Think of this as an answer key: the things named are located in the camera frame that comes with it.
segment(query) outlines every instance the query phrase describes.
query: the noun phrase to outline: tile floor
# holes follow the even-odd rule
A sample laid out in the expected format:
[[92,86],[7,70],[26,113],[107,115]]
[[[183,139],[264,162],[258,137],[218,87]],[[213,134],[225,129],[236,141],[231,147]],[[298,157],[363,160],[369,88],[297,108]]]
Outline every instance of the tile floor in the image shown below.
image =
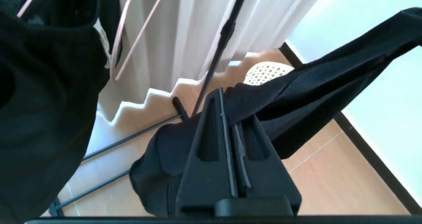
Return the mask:
[[[274,50],[249,57],[239,67],[215,76],[208,91],[243,81],[247,70],[260,61],[287,63],[283,55]],[[87,153],[176,115],[172,96],[178,96],[190,114],[201,84],[180,80],[171,94],[150,90],[144,105],[125,103],[112,122],[98,113]],[[66,200],[127,170],[144,153],[155,131],[82,163],[60,192],[59,199]],[[301,215],[408,214],[335,121],[328,123],[283,163],[302,194]],[[150,215],[133,192],[127,176],[68,205],[63,211],[67,216]]]

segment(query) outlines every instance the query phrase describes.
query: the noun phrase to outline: curtain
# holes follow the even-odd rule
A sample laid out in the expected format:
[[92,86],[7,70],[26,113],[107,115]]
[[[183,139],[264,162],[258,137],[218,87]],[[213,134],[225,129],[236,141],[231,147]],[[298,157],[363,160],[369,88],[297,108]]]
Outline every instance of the curtain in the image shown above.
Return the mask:
[[[121,8],[126,0],[121,1]],[[156,0],[133,0],[123,53],[133,44]],[[281,46],[317,0],[245,0],[218,71],[248,51]],[[178,78],[199,79],[217,48],[220,30],[235,0],[162,0],[117,83],[100,93],[99,109],[109,120],[122,101],[143,103],[149,88],[170,92]]]

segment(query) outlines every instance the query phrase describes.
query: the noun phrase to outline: clothes hanger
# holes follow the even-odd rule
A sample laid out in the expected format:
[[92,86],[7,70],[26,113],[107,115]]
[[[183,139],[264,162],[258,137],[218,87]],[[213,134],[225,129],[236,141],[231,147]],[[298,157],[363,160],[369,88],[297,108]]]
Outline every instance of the clothes hanger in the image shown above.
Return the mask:
[[151,11],[150,11],[150,14],[149,14],[149,15],[148,15],[148,17],[146,18],[146,20],[145,20],[144,24],[142,25],[142,28],[140,29],[140,31],[139,31],[139,33],[138,33],[138,36],[136,37],[135,41],[133,42],[133,45],[132,45],[131,49],[130,49],[130,50],[129,50],[129,52],[127,53],[126,59],[123,61],[123,64],[121,65],[121,68],[120,68],[119,72],[117,73],[117,76],[116,76],[116,77],[114,77],[114,65],[115,65],[115,62],[116,62],[117,51],[118,51],[118,49],[119,49],[119,43],[120,43],[121,35],[122,35],[122,32],[123,32],[123,25],[124,25],[124,23],[125,23],[125,19],[126,19],[127,6],[129,6],[128,2],[130,2],[130,1],[132,1],[132,0],[128,0],[128,1],[125,3],[125,8],[123,9],[123,12],[122,12],[122,17],[120,18],[119,27],[118,27],[118,29],[117,29],[116,38],[115,38],[115,40],[114,40],[114,44],[113,44],[113,51],[111,52],[111,61],[110,61],[110,62],[111,62],[111,64],[110,64],[110,70],[109,70],[109,71],[110,71],[110,78],[111,78],[114,82],[117,82],[117,81],[120,79],[120,77],[121,77],[121,75],[122,75],[123,71],[124,71],[124,70],[125,70],[125,68],[126,68],[127,63],[129,62],[129,59],[130,59],[131,55],[133,54],[133,51],[135,50],[136,45],[137,45],[137,44],[138,44],[138,42],[139,42],[140,37],[141,37],[141,36],[142,36],[142,34],[144,33],[145,28],[146,28],[146,26],[148,25],[148,23],[149,23],[149,21],[150,21],[150,19],[151,19],[151,16],[154,14],[154,12],[155,12],[155,10],[156,10],[156,8],[157,8],[157,6],[158,6],[158,4],[160,3],[160,1],[161,1],[161,0],[157,0],[157,1],[154,3],[154,6],[152,7],[152,9],[151,9]]
[[27,10],[27,8],[29,7],[29,5],[31,4],[32,1],[33,0],[26,0],[25,1],[25,3],[23,4],[23,6],[20,8],[20,10],[19,10],[19,12],[17,14],[17,17],[20,18],[25,13],[25,11]]

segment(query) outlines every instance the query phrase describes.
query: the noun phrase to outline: black metal rack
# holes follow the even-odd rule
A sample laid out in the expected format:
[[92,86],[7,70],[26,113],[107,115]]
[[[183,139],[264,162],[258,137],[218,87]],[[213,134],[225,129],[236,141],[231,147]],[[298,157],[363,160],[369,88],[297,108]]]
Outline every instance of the black metal rack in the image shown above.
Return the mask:
[[[236,19],[237,19],[239,13],[240,13],[240,10],[241,10],[241,7],[242,7],[244,1],[245,0],[236,0],[235,4],[233,6],[233,9],[231,10],[230,17],[227,20],[227,22],[224,24],[224,26],[223,26],[223,28],[220,32],[220,40],[218,42],[217,50],[216,50],[216,52],[213,56],[212,62],[210,64],[210,68],[209,68],[209,70],[206,74],[204,85],[201,88],[201,91],[200,91],[199,97],[196,101],[195,108],[193,110],[192,115],[195,115],[195,114],[198,113],[199,107],[200,107],[202,100],[205,96],[205,93],[208,89],[208,86],[210,84],[212,76],[214,75],[214,73],[216,71],[218,61],[220,60],[220,58],[223,54],[223,51],[227,46],[228,41],[230,40],[231,36],[233,35],[233,32],[235,30],[235,25],[236,25]],[[83,161],[85,161],[87,159],[91,159],[91,158],[93,158],[97,155],[104,153],[104,152],[107,152],[110,149],[112,149],[112,148],[114,148],[114,147],[116,147],[120,144],[123,144],[123,143],[125,143],[129,140],[132,140],[133,138],[136,138],[140,135],[143,135],[147,132],[150,132],[151,130],[154,130],[155,128],[158,128],[158,127],[160,127],[160,126],[162,126],[162,125],[164,125],[164,124],[166,124],[170,121],[173,121],[173,120],[178,119],[178,118],[180,118],[180,119],[182,119],[182,121],[184,121],[184,120],[187,120],[189,118],[189,116],[187,115],[187,112],[185,111],[185,108],[183,107],[183,105],[180,102],[178,97],[173,98],[173,105],[177,110],[176,116],[173,116],[169,119],[166,119],[162,122],[159,122],[155,125],[152,125],[151,127],[146,128],[142,131],[136,132],[136,133],[134,133],[134,134],[122,139],[122,140],[114,142],[114,143],[112,143],[112,144],[110,144],[110,145],[108,145],[108,146],[106,146],[106,147],[104,147],[104,148],[102,148],[102,149],[100,149],[96,152],[93,152],[92,154],[88,154],[84,157]],[[100,183],[100,184],[98,184],[98,185],[96,185],[96,186],[94,186],[94,187],[92,187],[92,188],[90,188],[90,189],[88,189],[88,190],[86,190],[86,191],[84,191],[84,192],[64,201],[64,202],[60,202],[60,200],[58,198],[56,198],[49,207],[49,212],[50,212],[51,216],[52,217],[64,217],[65,215],[63,213],[63,208],[65,206],[68,206],[69,204],[72,204],[73,202],[89,195],[90,193],[97,191],[98,189],[112,183],[113,181],[116,181],[116,180],[120,179],[121,177],[124,177],[128,173],[129,173],[129,169],[126,170],[126,171],[123,171],[122,173],[120,173],[120,174],[118,174],[118,175],[116,175],[116,176],[114,176],[114,177],[112,177],[112,178],[110,178],[110,179],[108,179],[108,180],[106,180],[106,181],[104,181],[104,182],[102,182],[102,183]]]

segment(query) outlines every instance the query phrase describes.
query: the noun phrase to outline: dark baseboard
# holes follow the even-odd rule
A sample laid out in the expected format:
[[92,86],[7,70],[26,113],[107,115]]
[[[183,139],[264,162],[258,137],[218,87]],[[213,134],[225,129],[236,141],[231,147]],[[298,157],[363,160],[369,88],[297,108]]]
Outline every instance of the dark baseboard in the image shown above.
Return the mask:
[[[283,53],[284,57],[291,63],[292,67],[298,69],[303,67],[303,63],[291,50],[288,44],[283,43],[279,48]],[[382,162],[379,156],[372,150],[372,148],[366,143],[362,136],[356,131],[351,125],[348,119],[343,113],[339,113],[334,120],[338,123],[340,128],[349,137],[349,139],[355,144],[356,148],[362,153],[369,164],[374,168],[378,175],[383,179],[391,191],[397,196],[401,203],[407,208],[412,215],[421,215],[422,208],[416,202],[416,200],[409,194],[409,192],[403,187],[400,181],[391,173],[389,168]]]

